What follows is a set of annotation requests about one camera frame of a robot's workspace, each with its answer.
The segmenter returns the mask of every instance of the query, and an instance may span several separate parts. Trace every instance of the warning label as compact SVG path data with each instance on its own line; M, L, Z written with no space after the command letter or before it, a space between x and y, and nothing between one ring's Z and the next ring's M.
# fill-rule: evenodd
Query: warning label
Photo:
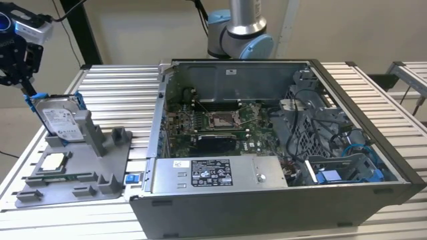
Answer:
M230 159L193 160L191 185L194 187L233 186Z
M51 126L51 131L56 135L67 140L76 141L83 140L83 135L76 124L72 112L64 108L46 108L43 114Z

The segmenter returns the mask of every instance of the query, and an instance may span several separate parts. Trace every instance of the motherboard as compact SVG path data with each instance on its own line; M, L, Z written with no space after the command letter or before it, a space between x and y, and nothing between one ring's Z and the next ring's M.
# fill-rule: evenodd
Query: motherboard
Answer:
M174 104L167 132L173 158L283 156L283 148L259 102Z

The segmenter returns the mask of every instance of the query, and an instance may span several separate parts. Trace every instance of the gray holder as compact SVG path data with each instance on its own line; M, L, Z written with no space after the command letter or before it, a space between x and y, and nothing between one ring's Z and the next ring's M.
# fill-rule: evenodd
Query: gray holder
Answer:
M26 178L26 187L16 194L18 208L83 201L115 199L122 195L132 132L116 127L103 133L94 124L91 111L74 116L83 134L83 142L64 145L58 136L44 139L48 147L35 170ZM62 166L43 170L50 154L64 154Z

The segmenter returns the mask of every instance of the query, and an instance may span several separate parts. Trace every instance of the workbench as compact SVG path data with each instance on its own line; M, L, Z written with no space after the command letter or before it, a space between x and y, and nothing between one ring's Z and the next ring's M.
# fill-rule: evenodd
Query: workbench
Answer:
M323 63L350 97L379 128L409 164L427 181L427 129L387 95L358 66ZM127 174L146 169L146 154L158 97L158 65L94 65L79 71L66 93L83 94L94 123L103 131L124 126L134 132ZM140 185L128 184L122 197L32 208L16 208L23 189L47 147L42 128L0 185L0 239L144 239L128 204ZM237 239L403 240L426 239L427 189L403 205L385 207L359 227L286 232Z

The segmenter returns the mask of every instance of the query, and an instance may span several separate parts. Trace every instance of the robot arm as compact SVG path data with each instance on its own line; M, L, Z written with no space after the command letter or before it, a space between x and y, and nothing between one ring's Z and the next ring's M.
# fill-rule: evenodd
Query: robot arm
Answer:
M261 0L230 0L230 10L209 16L209 54L221 59L267 59L274 38L262 16Z
M11 2L0 2L0 84L34 96L34 73L39 72L43 46L52 36L52 18L34 14Z

